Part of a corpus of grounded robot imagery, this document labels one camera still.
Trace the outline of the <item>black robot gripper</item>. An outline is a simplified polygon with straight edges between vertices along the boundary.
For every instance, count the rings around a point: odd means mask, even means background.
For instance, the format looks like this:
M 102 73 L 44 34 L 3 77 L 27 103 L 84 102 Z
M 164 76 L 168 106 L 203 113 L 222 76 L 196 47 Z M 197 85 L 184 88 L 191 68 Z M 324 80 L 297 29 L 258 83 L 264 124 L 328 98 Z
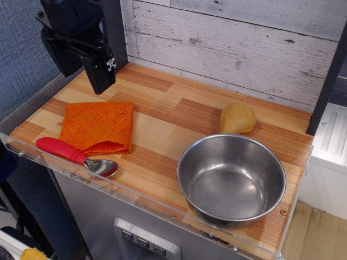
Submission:
M 82 65 L 96 95 L 115 83 L 116 62 L 108 45 L 102 1 L 41 1 L 36 19 L 42 42 L 65 76 Z

